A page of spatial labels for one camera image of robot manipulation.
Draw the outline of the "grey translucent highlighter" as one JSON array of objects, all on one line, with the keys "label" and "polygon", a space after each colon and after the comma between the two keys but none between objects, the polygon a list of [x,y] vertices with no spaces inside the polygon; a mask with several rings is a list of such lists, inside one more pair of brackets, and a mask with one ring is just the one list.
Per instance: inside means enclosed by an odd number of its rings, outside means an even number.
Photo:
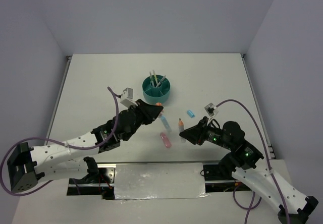
[{"label": "grey translucent highlighter", "polygon": [[[184,131],[184,123],[182,122],[182,120],[179,118],[179,122],[178,122],[178,127],[179,127],[179,132],[183,132]],[[183,138],[183,137],[180,137],[181,138],[181,142],[182,143],[185,143],[186,142],[186,139]]]}]

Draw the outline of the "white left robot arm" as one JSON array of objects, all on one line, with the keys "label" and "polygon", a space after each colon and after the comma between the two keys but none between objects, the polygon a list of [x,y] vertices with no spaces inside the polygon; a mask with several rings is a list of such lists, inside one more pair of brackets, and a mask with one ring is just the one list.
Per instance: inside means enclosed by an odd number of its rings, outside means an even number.
[{"label": "white left robot arm", "polygon": [[22,141],[7,160],[10,191],[23,196],[38,183],[65,178],[95,182],[100,173],[93,156],[128,141],[139,127],[154,122],[163,109],[139,99],[105,124],[61,144],[31,147],[27,140]]}]

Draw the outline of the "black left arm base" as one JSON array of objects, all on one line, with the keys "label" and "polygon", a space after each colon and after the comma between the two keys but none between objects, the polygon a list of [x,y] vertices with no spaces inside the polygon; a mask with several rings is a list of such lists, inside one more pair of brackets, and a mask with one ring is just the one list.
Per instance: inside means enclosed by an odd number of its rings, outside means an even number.
[{"label": "black left arm base", "polygon": [[67,196],[99,195],[103,200],[115,200],[116,166],[98,164],[93,157],[85,157],[86,175],[69,179]]}]

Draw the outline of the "blue highlighter marker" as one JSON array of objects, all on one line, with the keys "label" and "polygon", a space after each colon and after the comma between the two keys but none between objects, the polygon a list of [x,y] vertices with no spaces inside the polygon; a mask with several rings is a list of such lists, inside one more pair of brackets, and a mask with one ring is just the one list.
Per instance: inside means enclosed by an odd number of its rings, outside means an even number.
[{"label": "blue highlighter marker", "polygon": [[168,123],[166,117],[164,115],[161,115],[160,120],[161,120],[165,130],[170,133],[172,131],[172,129],[171,129],[170,124]]}]

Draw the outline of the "yellow gel pen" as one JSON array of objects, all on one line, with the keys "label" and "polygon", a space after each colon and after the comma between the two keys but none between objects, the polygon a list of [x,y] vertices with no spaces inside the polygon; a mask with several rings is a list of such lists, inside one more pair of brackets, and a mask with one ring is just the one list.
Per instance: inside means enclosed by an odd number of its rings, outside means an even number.
[{"label": "yellow gel pen", "polygon": [[155,71],[154,71],[154,70],[152,70],[152,72],[153,72],[153,76],[154,76],[154,80],[155,80],[155,87],[157,87],[157,85],[158,85],[158,78],[157,78],[157,76],[156,76]]}]

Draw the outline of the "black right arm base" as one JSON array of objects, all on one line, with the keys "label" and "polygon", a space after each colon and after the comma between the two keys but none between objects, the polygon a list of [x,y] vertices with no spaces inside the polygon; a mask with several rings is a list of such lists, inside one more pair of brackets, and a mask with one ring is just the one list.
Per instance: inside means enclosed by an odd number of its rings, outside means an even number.
[{"label": "black right arm base", "polygon": [[238,187],[237,191],[250,190],[240,181],[223,174],[217,162],[203,163],[200,175],[204,178],[206,193],[233,192],[236,187]]}]

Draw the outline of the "purple gel pen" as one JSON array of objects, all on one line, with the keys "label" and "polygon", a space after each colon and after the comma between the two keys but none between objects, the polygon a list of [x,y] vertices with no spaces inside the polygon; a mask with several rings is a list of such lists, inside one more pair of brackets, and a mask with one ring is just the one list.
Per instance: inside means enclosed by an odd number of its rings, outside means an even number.
[{"label": "purple gel pen", "polygon": [[164,76],[160,79],[160,81],[158,82],[158,84],[157,84],[157,86],[156,86],[156,87],[160,87],[160,86],[161,86],[161,84],[162,84],[162,82],[165,80],[165,78],[166,78],[166,75],[164,75]]}]

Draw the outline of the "green gel pen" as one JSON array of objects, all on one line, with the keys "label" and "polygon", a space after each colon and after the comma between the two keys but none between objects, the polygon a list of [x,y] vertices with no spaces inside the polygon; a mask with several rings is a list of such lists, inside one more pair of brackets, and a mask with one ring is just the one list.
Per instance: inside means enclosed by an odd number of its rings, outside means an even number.
[{"label": "green gel pen", "polygon": [[154,86],[154,79],[153,79],[153,76],[152,76],[151,72],[149,72],[149,77],[150,77],[150,82],[151,82],[152,87],[155,87]]}]

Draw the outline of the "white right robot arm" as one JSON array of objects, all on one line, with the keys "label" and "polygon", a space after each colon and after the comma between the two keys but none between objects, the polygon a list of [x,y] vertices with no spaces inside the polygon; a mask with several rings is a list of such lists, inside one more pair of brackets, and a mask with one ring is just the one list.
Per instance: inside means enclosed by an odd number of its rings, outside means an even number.
[{"label": "white right robot arm", "polygon": [[204,117],[179,134],[194,145],[205,141],[229,151],[218,164],[207,164],[204,177],[235,179],[254,191],[278,214],[281,223],[306,223],[318,205],[313,196],[306,196],[270,168],[262,153],[245,140],[245,133],[237,122],[228,121],[215,127]]}]

